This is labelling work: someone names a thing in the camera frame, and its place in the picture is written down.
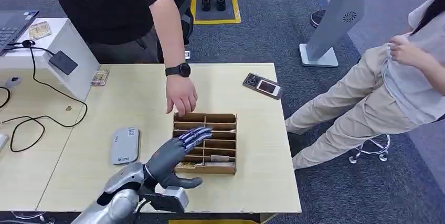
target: black hair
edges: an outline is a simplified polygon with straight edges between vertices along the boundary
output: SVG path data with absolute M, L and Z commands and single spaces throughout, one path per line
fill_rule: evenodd
M 434 0 L 430 6 L 428 6 L 425 11 L 422 20 L 417 25 L 416 29 L 411 33 L 411 35 L 416 34 L 419 30 L 424 28 L 431 20 L 439 16 L 445 11 L 445 0 Z

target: robotic thumb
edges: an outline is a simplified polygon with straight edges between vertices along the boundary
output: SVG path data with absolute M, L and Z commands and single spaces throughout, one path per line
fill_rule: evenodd
M 201 178 L 179 178 L 179 186 L 185 189 L 195 188 L 203 183 L 203 179 Z
M 203 183 L 201 178 L 178 178 L 175 173 L 171 173 L 164 181 L 162 181 L 161 186 L 167 188 L 167 186 L 178 186 L 185 189 L 195 188 Z

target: wooden organizer box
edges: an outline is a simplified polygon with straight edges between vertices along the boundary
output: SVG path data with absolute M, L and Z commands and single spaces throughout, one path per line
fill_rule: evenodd
M 212 137 L 188 153 L 175 171 L 178 173 L 235 174 L 237 118 L 233 114 L 174 116 L 173 137 L 196 127 L 212 128 Z

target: black t-shirt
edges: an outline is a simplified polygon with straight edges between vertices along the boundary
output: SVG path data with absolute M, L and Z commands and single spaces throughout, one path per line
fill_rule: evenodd
M 68 18 L 87 42 L 123 44 L 153 27 L 149 6 L 156 0 L 59 0 Z M 184 0 L 175 0 L 180 4 Z

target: light wooden tabletop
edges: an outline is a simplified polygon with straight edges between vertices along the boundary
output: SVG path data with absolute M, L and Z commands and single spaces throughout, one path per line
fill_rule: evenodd
M 40 211 L 82 211 L 97 198 L 122 168 L 109 159 L 116 129 L 141 130 L 142 162 L 172 135 L 163 65 L 102 68 L 110 69 L 107 84 L 91 89 L 89 114 L 72 130 Z M 276 80 L 272 63 L 192 65 L 199 96 L 196 112 L 237 114 L 237 172 L 201 175 L 204 183 L 187 190 L 187 212 L 301 212 L 281 101 L 243 87 L 249 72 Z
M 22 77 L 22 82 L 12 88 L 12 97 L 6 107 L 0 109 L 0 121 L 18 116 L 50 115 L 63 124 L 73 124 L 79 115 L 81 104 L 74 102 L 51 88 L 42 86 L 32 79 L 32 70 L 2 70 L 0 80 Z M 66 92 L 47 70 L 38 70 L 37 79 L 52 84 Z M 0 103 L 6 99 L 6 91 L 0 90 Z M 0 126 L 0 132 L 12 135 L 14 127 L 23 120 L 16 120 Z M 13 153 L 10 141 L 0 151 L 0 210 L 36 210 L 49 179 L 56 167 L 71 129 L 63 128 L 41 119 L 45 126 L 44 137 L 32 148 Z M 13 148 L 22 149 L 41 134 L 42 128 L 35 122 L 21 125 L 14 139 Z

